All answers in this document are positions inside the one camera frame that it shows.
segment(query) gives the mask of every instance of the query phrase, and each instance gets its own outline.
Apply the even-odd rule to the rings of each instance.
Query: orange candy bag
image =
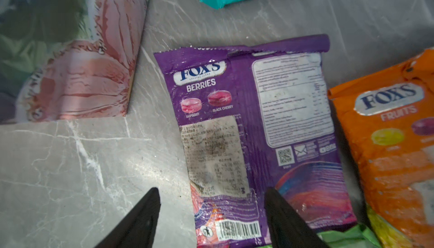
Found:
[[[434,247],[434,48],[328,96],[383,246]]]

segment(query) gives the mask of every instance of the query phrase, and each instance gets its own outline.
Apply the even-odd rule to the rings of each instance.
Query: yellow candy image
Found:
[[[378,145],[393,145],[404,140],[404,133],[397,128],[385,128],[377,130],[371,135],[371,139]]]
[[[384,248],[413,248],[411,241],[400,231],[394,228],[380,215],[378,215],[370,205],[367,205],[368,217],[372,228],[377,237],[383,243]]]

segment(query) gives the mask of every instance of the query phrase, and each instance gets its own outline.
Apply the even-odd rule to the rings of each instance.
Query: barcode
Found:
[[[216,231],[219,241],[243,240],[260,238],[259,222],[239,222],[233,220],[216,221]]]
[[[279,166],[295,163],[294,154],[292,153],[292,147],[276,149],[277,161]]]

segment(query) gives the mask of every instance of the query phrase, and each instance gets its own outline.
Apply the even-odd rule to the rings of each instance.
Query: purple candy image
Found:
[[[415,134],[420,136],[434,135],[434,117],[417,120],[411,128]]]

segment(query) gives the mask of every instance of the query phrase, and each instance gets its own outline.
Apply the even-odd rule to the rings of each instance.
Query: purple candy bag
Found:
[[[275,187],[316,231],[356,223],[321,65],[327,35],[155,53],[180,126],[198,247],[271,243]]]

